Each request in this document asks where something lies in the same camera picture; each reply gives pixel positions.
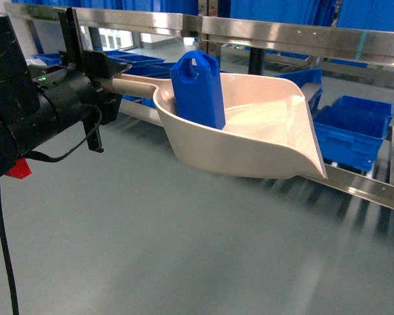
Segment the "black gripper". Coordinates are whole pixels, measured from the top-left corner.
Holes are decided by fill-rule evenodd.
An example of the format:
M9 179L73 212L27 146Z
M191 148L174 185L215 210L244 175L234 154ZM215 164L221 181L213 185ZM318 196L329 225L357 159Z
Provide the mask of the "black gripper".
M84 51L78 31L76 11L57 8L66 46L67 65L33 79L28 89L30 100L26 113L30 117L26 152L82 122L88 148L102 153L99 125L117 119L121 95L94 88L90 79L112 79L132 65L117 63L101 51Z

